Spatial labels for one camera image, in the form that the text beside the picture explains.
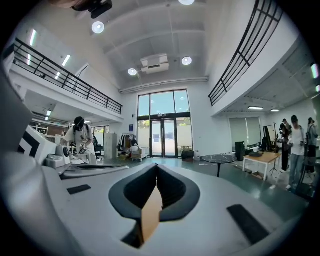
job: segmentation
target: doorway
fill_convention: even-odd
[[[156,119],[150,125],[150,157],[178,158],[177,119]]]

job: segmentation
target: white shirt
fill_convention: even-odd
[[[94,135],[92,134],[91,126],[88,124],[85,124],[81,131],[74,132],[74,128],[71,127],[66,135],[64,136],[64,140],[67,142],[75,142],[76,144],[76,151],[79,154],[80,152],[80,145],[87,143],[89,140],[93,140]],[[87,150],[90,151],[91,154],[95,153],[94,144],[91,143],[87,146]]]
[[[305,141],[306,134],[304,129],[301,127],[299,129],[292,128],[292,134],[289,137],[288,144],[292,143],[291,154],[297,156],[305,155]]]

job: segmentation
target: round table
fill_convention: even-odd
[[[205,162],[218,165],[217,177],[220,176],[220,167],[222,164],[230,164],[237,160],[235,155],[230,155],[230,154],[210,154],[210,155],[202,156],[200,159]]]

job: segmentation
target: ceiling air conditioning unit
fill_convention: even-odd
[[[152,55],[141,59],[143,68],[142,72],[153,74],[169,70],[167,54]]]

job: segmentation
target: black metal railing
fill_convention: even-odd
[[[209,94],[214,106],[245,74],[275,32],[283,11],[273,0],[256,0],[238,48]]]
[[[17,66],[79,97],[121,115],[122,105],[54,63],[26,43],[16,39],[14,61]]]

